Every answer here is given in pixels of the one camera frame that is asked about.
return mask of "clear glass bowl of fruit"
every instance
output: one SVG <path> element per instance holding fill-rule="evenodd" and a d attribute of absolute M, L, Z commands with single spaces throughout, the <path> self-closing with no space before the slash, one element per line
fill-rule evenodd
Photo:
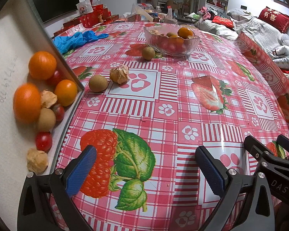
<path fill-rule="evenodd" d="M 200 37 L 188 27 L 161 25 L 144 27 L 147 44 L 162 54 L 186 56 L 195 51 Z"/>

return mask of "red and white checkered pattern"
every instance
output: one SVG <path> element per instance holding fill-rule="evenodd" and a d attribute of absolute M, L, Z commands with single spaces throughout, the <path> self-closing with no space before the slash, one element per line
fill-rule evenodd
<path fill-rule="evenodd" d="M 119 128 L 143 138 L 156 158 L 152 177 L 144 184 L 148 195 L 148 211 L 121 211 L 116 206 L 119 191 L 94 199 L 79 192 L 73 197 L 76 206 L 96 231 L 102 230 L 198 230 L 216 206 L 213 195 L 194 160 L 199 145 L 206 146 L 213 157 L 227 157 L 227 168 L 253 174 L 256 160 L 243 149 L 243 140 L 253 135 L 263 144 L 276 140 L 279 134 L 289 137 L 289 124 L 276 105 L 276 97 L 289 93 L 289 81 L 279 68 L 261 51 L 261 64 L 253 66 L 239 50 L 256 47 L 244 34 L 232 44 L 225 39 L 212 39 L 196 31 L 201 42 L 188 57 L 165 56 L 145 61 L 127 56 L 130 45 L 145 43 L 143 23 L 107 25 L 101 33 L 127 32 L 113 39 L 89 43 L 73 52 L 66 60 L 71 68 L 92 66 L 93 73 L 109 79 L 111 68 L 125 64 L 132 79 L 127 88 L 110 82 L 103 93 L 92 93 L 89 78 L 82 81 L 85 95 L 79 104 L 60 151 L 57 167 L 65 167 L 80 154 L 81 136 L 93 129 Z M 73 35 L 85 31 L 78 25 L 67 31 Z M 255 81 L 234 73 L 227 61 L 236 61 L 250 70 Z M 268 84 L 262 73 L 274 75 Z M 229 110 L 218 115 L 202 107 L 191 89 L 193 77 L 212 75 L 232 89 L 226 96 Z M 148 90 L 137 90 L 141 81 Z M 262 110 L 257 100 L 262 100 Z M 226 230 L 242 205 L 239 197 Z M 57 206 L 52 207 L 62 227 Z"/>

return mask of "glass bowl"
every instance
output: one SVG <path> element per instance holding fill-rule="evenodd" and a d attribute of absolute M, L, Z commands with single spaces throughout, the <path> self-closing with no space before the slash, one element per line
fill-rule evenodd
<path fill-rule="evenodd" d="M 193 31 L 194 37 L 191 39 L 168 38 L 167 36 L 161 36 L 150 33 L 151 30 L 156 29 L 159 34 L 167 34 L 169 32 L 177 33 L 181 27 L 175 27 L 173 25 L 151 26 L 144 27 L 144 35 L 147 40 L 147 44 L 154 48 L 156 51 L 165 55 L 171 56 L 186 56 L 195 51 L 200 42 L 200 37 Z"/>

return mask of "red pillow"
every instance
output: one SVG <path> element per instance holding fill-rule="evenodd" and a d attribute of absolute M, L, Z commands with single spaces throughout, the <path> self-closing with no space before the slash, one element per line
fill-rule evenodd
<path fill-rule="evenodd" d="M 277 28 L 281 33 L 286 33 L 289 28 L 289 16 L 269 7 L 261 11 L 259 19 Z"/>
<path fill-rule="evenodd" d="M 223 18 L 223 17 L 214 17 L 214 19 L 212 20 L 212 22 L 215 22 L 217 24 L 220 25 L 224 25 L 228 28 L 233 28 L 233 22 L 227 18 Z"/>

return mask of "blue plastic bag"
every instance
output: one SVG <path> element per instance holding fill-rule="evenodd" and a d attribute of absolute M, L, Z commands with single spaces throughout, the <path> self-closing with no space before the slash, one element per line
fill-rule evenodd
<path fill-rule="evenodd" d="M 77 32 L 72 36 L 57 36 L 53 43 L 61 54 L 65 54 L 71 49 L 79 48 L 90 41 L 97 41 L 99 39 L 107 38 L 108 34 L 95 35 L 94 31 L 89 30 L 84 33 Z"/>

